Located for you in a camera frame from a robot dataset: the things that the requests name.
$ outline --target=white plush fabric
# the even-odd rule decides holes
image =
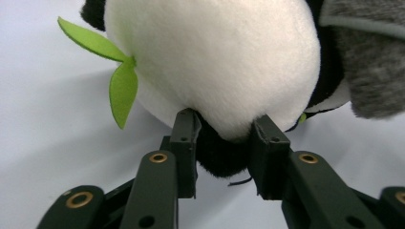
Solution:
[[[282,129],[305,110],[320,47],[303,0],[108,0],[109,38],[137,60],[139,102],[172,126],[199,111],[227,140],[268,114]]]

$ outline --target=brass screw insert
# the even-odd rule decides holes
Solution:
[[[154,163],[163,163],[167,160],[167,155],[163,153],[157,153],[149,157],[149,160]]]
[[[299,155],[300,160],[308,163],[308,164],[316,164],[318,163],[318,158],[316,156],[312,156],[309,154],[301,154]]]
[[[93,199],[93,194],[90,192],[76,193],[73,196],[71,196],[70,198],[68,198],[68,200],[66,201],[66,206],[68,208],[80,208],[80,207],[87,205],[90,201],[92,201],[92,199]]]

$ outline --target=black plush fabric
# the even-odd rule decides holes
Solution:
[[[318,24],[323,3],[323,0],[307,0],[321,44],[321,70],[308,108],[329,98],[343,79],[341,56],[337,50],[334,32],[331,28],[320,27]]]
[[[80,13],[85,22],[100,31],[105,31],[105,1],[106,0],[86,0]]]
[[[202,167],[214,177],[231,177],[246,169],[246,143],[225,141],[199,114],[202,128],[197,138],[196,157]]]

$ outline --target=screw hole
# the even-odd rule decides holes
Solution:
[[[76,193],[66,201],[68,208],[80,208],[87,205],[93,199],[93,194],[90,192]]]
[[[318,158],[316,156],[308,155],[308,154],[302,154],[299,156],[300,159],[308,164],[315,164],[318,163]]]
[[[140,219],[140,221],[139,221],[139,226],[141,228],[149,228],[149,227],[153,226],[153,224],[155,224],[155,218],[153,218],[151,216],[144,217],[144,218]]]
[[[278,138],[277,136],[274,136],[274,137],[271,138],[271,141],[279,142],[280,138]]]
[[[149,157],[149,160],[154,163],[162,163],[167,160],[167,155],[158,153]]]
[[[356,217],[349,216],[346,218],[346,221],[355,228],[365,228],[364,222]]]
[[[162,155],[156,155],[153,157],[154,160],[163,160],[164,157]]]

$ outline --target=gray fuzzy fabric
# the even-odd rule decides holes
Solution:
[[[327,0],[321,22],[334,26],[354,113],[404,112],[405,0]]]
[[[319,24],[405,40],[404,0],[325,0]]]

